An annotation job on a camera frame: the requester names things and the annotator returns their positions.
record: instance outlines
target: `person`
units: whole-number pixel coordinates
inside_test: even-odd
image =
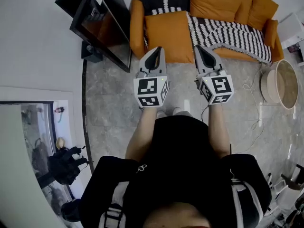
[[[230,153],[222,105],[209,106],[209,126],[179,108],[164,116],[144,108],[125,159],[100,159],[80,202],[84,228],[109,227],[105,215],[115,219],[109,210],[120,208],[108,208],[117,200],[124,216],[115,228],[239,227],[234,178],[250,183],[266,212],[269,186],[252,155]],[[250,213],[244,227],[255,227],[256,211],[242,210]]]

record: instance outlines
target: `marble floor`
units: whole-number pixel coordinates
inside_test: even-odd
[[[294,66],[299,83],[298,102],[292,110],[264,103],[259,86],[262,75],[259,63],[222,59],[225,69],[232,76],[235,89],[232,99],[223,105],[232,152],[254,155],[265,176],[269,172],[273,174],[273,183],[282,172],[290,171],[293,166],[290,163],[304,165],[304,67],[297,66],[295,55],[287,50],[284,53],[285,59]],[[124,157],[141,114],[133,96],[133,79],[138,66],[139,61],[135,57],[132,58],[129,74],[106,58],[97,64],[87,64],[87,131],[94,165],[103,155]],[[252,85],[256,73],[252,94],[261,121],[254,127],[259,119],[256,104],[243,84]],[[179,106],[200,119],[207,102],[194,83],[197,75],[194,64],[169,63],[167,74],[170,90],[163,110],[171,114]],[[208,110],[203,115],[203,121],[208,123]]]

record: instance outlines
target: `black shirt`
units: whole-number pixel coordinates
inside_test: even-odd
[[[219,159],[203,122],[182,115],[158,119],[151,146],[140,163],[101,158],[81,199],[82,224],[84,228],[98,227],[116,185],[129,181],[123,201],[127,228],[143,227],[153,210],[173,202],[195,206],[213,227],[236,227],[230,170],[236,178],[260,189],[256,193],[265,212],[270,202],[265,199],[269,187],[253,156]]]

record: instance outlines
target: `black and white striped blanket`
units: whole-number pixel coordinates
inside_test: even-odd
[[[193,46],[229,48],[245,53],[262,63],[271,63],[270,47],[264,44],[263,33],[249,25],[213,19],[196,18],[187,13]]]

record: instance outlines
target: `round basket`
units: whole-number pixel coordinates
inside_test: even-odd
[[[263,97],[269,103],[280,103],[284,108],[292,109],[298,99],[298,81],[292,65],[281,60],[271,68],[261,79]]]

